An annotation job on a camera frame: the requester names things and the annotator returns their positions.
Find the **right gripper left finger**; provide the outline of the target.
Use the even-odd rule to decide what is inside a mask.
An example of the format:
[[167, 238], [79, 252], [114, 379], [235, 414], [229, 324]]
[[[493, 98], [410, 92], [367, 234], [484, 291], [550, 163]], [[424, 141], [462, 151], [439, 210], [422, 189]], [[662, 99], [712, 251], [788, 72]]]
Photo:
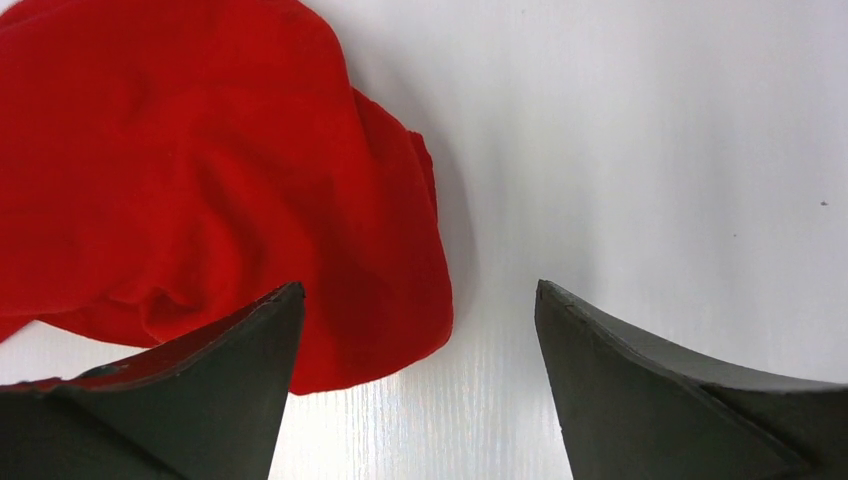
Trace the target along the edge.
[[265, 479], [304, 321], [284, 285], [155, 348], [1, 389], [5, 479]]

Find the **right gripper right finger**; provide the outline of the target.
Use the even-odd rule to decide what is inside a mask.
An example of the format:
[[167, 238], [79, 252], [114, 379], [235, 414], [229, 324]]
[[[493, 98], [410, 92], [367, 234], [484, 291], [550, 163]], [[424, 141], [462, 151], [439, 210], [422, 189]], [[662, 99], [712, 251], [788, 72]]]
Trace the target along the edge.
[[843, 479], [847, 388], [722, 361], [542, 280], [535, 327], [576, 479]]

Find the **red t shirt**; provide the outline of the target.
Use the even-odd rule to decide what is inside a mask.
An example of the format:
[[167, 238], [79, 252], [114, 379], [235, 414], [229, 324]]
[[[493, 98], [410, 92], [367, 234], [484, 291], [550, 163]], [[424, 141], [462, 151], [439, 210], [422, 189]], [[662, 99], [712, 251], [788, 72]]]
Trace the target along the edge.
[[20, 1], [1, 16], [1, 335], [153, 347], [299, 282], [291, 390], [453, 329], [431, 157], [298, 1]]

